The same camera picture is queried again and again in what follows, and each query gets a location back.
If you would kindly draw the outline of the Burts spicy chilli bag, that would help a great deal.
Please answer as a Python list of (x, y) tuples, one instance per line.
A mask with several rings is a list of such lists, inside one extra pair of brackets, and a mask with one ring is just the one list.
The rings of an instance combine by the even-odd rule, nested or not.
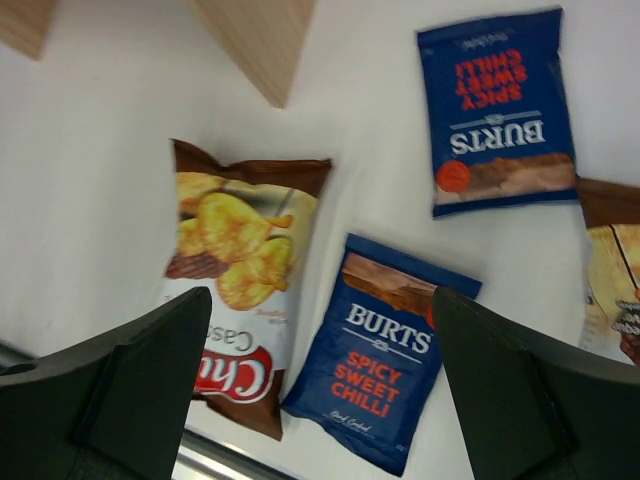
[(482, 284), (348, 234), (323, 321), (282, 408), (402, 476), (442, 366), (432, 318), (440, 286), (474, 299)]
[(576, 199), (562, 19), (554, 7), (417, 33), (434, 217)]

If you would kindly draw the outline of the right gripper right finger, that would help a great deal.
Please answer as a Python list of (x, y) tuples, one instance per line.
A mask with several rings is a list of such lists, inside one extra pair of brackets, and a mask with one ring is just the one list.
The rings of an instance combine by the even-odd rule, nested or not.
[(432, 316), (477, 479), (636, 479), (639, 369), (436, 289)]

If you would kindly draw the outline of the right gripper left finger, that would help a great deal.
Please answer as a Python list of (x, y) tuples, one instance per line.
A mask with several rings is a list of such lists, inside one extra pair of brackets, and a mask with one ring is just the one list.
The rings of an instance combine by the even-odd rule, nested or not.
[(168, 479), (212, 299), (195, 287), (72, 347), (1, 371), (4, 479)]

